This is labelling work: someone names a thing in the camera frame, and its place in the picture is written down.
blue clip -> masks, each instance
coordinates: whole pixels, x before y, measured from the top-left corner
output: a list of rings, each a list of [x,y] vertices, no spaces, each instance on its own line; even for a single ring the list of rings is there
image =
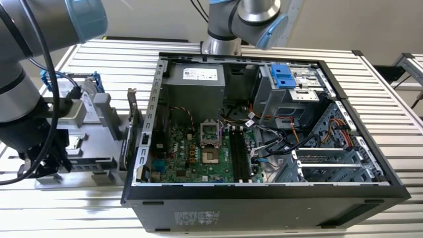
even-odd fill
[[[276,81],[277,88],[296,88],[296,82],[290,67],[284,64],[271,65],[271,74]]]
[[[95,86],[97,88],[99,93],[104,93],[104,87],[103,87],[103,82],[101,82],[101,76],[97,74],[97,71],[93,72],[92,78],[95,79]]]
[[[48,81],[49,76],[48,76],[48,72],[45,70],[40,71],[40,77],[41,77],[41,81],[43,81],[43,83],[44,83],[44,85],[47,87],[47,90],[51,92],[52,91],[52,85],[51,85],[51,83]]]

motherboard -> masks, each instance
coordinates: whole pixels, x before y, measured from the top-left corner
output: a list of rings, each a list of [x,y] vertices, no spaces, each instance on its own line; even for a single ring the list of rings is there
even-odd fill
[[[235,134],[239,134],[237,141],[241,138],[241,145],[237,144],[236,147]],[[204,141],[217,141],[217,144],[205,144]],[[251,130],[233,131],[217,126],[216,135],[211,124],[201,124],[195,131],[175,126],[171,128],[168,158],[153,160],[151,179],[161,183],[227,183],[239,182],[247,176],[245,182],[263,182],[260,167],[252,169],[248,164],[252,147],[255,139]],[[245,164],[237,164],[235,156],[239,156],[239,160]]]

label sticker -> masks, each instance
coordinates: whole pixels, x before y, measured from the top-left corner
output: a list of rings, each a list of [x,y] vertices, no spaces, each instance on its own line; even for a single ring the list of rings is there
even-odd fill
[[[215,225],[217,224],[220,211],[175,212],[177,225]]]
[[[248,120],[247,122],[245,122],[245,126],[247,127],[251,127],[253,125],[253,120]]]
[[[215,68],[185,68],[183,79],[217,81],[217,69],[215,69]]]
[[[255,116],[256,116],[256,115],[255,115],[253,112],[251,112],[251,113],[248,114],[248,118],[249,118],[249,119],[252,119]]]

side panel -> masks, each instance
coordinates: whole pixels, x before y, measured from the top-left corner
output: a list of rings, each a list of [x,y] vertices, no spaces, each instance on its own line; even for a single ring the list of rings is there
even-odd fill
[[[148,232],[192,232],[344,228],[387,209],[395,201],[308,198],[128,202]]]

blue cable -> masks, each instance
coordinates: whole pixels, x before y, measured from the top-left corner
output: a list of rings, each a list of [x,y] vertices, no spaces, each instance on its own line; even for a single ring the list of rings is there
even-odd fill
[[[264,163],[268,163],[268,162],[269,162],[269,160],[265,159],[265,158],[257,158],[257,159],[255,159],[255,161],[257,161],[257,162],[264,162]]]

